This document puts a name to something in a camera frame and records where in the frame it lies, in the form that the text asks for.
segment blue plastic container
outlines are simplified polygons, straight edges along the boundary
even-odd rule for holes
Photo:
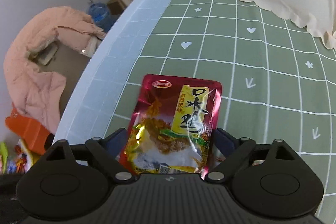
[[[116,18],[111,15],[107,5],[102,2],[95,3],[90,0],[87,13],[92,16],[94,23],[105,32],[108,32],[116,21]]]

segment ribbed black surface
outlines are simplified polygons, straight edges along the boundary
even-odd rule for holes
[[[53,222],[28,218],[23,223]],[[206,183],[194,174],[141,175],[140,179],[131,185],[117,186],[108,200],[87,216],[54,223],[317,224],[321,222],[313,216],[291,221],[259,218],[237,205],[225,187]]]

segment white arrow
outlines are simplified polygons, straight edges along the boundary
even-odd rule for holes
[[[253,78],[251,78],[250,81],[248,81],[248,79],[245,78],[245,81],[246,81],[246,87],[247,87],[248,89],[253,88],[253,87],[256,85],[256,84],[252,84],[252,82],[253,82]]]
[[[318,134],[319,128],[317,127],[316,129],[312,129],[313,131],[313,139],[316,140],[318,137],[321,136],[321,134]]]

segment orange plastic object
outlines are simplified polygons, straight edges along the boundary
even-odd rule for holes
[[[39,155],[44,154],[44,144],[50,132],[40,122],[20,115],[13,105],[13,110],[5,123],[12,132],[24,139],[29,150]]]

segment green tablecloth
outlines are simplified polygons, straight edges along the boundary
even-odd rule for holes
[[[184,49],[183,42],[191,42]],[[172,0],[130,73],[108,133],[127,127],[148,73],[216,80],[217,127],[259,143],[284,139],[325,186],[336,216],[336,54],[290,20],[239,0]]]

